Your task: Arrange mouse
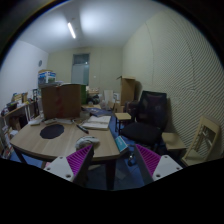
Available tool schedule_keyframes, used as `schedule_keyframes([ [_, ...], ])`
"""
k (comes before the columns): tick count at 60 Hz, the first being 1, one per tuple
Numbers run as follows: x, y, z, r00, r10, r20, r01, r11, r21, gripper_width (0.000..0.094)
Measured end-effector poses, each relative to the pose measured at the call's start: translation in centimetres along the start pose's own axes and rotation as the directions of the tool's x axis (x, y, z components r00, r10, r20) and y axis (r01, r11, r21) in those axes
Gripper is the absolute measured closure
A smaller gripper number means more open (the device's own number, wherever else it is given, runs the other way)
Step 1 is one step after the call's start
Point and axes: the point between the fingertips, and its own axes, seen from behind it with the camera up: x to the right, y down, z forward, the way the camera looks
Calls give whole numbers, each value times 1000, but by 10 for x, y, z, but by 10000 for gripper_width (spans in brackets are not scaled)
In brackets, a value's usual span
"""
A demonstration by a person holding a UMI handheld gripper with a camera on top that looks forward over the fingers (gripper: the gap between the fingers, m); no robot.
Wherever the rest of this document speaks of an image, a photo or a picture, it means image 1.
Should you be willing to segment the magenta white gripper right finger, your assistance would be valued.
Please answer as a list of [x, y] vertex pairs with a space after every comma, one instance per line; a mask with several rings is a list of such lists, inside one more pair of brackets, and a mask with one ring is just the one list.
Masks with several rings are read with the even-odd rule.
[[134, 155], [145, 185], [182, 169], [169, 155], [160, 156], [139, 144], [135, 145]]

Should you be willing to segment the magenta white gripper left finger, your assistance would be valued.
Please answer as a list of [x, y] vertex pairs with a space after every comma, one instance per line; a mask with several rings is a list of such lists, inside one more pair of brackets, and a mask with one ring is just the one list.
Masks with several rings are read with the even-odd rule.
[[94, 147], [90, 144], [67, 157], [57, 157], [44, 170], [76, 185], [83, 186], [93, 155]]

